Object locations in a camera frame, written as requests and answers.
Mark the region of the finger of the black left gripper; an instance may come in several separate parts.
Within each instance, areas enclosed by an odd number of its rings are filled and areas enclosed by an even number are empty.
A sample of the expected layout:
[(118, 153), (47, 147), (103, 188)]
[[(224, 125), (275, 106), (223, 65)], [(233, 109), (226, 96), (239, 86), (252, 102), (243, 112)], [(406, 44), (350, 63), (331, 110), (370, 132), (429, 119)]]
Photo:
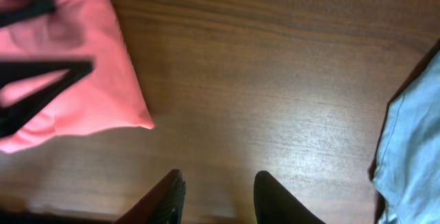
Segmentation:
[(1, 27), (50, 14), (56, 11), (55, 0), (28, 0), (29, 3), (1, 13)]
[(14, 135), (23, 128), (64, 90), (89, 75), (94, 70), (94, 66), (92, 62), (83, 60), (1, 63), (1, 87), (5, 87), (11, 82), (60, 70), (67, 72), (60, 80), (39, 89), (8, 107), (1, 107), (2, 138)]

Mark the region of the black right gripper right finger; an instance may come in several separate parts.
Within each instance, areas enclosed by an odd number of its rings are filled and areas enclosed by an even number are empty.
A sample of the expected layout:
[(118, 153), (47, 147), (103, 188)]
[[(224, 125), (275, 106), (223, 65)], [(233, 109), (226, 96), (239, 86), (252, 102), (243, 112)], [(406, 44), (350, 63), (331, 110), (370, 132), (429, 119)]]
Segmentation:
[(254, 179), (254, 209), (258, 224), (325, 224), (265, 170)]

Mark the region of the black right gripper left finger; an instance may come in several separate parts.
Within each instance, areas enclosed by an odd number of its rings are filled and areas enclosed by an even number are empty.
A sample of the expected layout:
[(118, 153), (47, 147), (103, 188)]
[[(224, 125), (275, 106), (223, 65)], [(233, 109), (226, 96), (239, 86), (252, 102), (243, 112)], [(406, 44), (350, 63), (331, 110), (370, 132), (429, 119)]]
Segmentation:
[(185, 195), (182, 172), (172, 169), (113, 224), (180, 224)]

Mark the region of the salmon pink t-shirt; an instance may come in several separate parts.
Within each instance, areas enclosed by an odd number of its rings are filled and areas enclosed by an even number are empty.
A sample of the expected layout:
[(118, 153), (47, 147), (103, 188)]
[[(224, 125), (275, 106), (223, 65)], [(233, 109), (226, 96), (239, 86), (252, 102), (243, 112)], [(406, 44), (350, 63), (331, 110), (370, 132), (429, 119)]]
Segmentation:
[(3, 61), (89, 61), (92, 72), (1, 140), (15, 153), (64, 135), (153, 128), (111, 0), (54, 0), (56, 11), (1, 29)]

